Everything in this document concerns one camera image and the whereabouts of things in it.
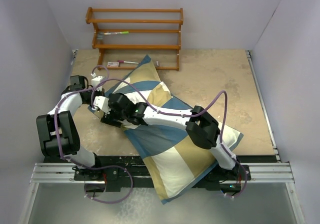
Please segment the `patchwork pillowcase blue beige white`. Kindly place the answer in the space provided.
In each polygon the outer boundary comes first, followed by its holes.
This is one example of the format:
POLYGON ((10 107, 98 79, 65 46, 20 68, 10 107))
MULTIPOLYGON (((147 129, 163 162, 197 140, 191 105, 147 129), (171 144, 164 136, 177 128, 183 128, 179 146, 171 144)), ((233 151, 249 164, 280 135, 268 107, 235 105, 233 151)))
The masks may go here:
MULTIPOLYGON (((151 58, 146 55, 140 64, 110 88, 111 93, 122 93, 133 103, 144 102, 174 109, 191 107, 173 96, 160 80, 151 58)), ((145 163, 155 191, 166 204, 191 188, 218 163, 205 149, 197 147, 185 130, 163 125, 128 125, 120 127, 145 163)))

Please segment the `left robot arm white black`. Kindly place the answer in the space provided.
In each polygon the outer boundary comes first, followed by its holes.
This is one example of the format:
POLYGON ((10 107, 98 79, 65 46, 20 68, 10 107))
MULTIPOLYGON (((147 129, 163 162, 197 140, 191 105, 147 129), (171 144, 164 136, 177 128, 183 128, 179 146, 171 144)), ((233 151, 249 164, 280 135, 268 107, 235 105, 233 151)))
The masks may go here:
POLYGON ((102 76, 97 76, 89 83, 85 76, 71 76, 70 84, 63 90, 57 105, 47 114, 36 118, 44 157, 71 162, 78 169, 84 169, 91 180, 101 178, 103 168, 97 155, 81 146, 73 116, 83 104, 91 106, 92 97, 105 95, 105 90, 98 87, 102 80, 102 76))

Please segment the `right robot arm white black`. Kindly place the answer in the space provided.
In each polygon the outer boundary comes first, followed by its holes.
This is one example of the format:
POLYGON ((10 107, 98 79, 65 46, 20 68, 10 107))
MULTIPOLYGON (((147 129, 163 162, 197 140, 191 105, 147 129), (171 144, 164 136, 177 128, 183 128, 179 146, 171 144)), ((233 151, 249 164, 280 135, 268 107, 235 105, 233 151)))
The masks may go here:
POLYGON ((219 126, 218 121, 200 106, 174 110, 157 107, 146 101, 133 103, 122 93, 97 96, 93 104, 104 112, 102 122, 115 127, 163 125, 185 130, 196 146, 213 154, 226 179, 233 180, 240 174, 237 156, 223 141, 226 120, 223 119, 219 126))

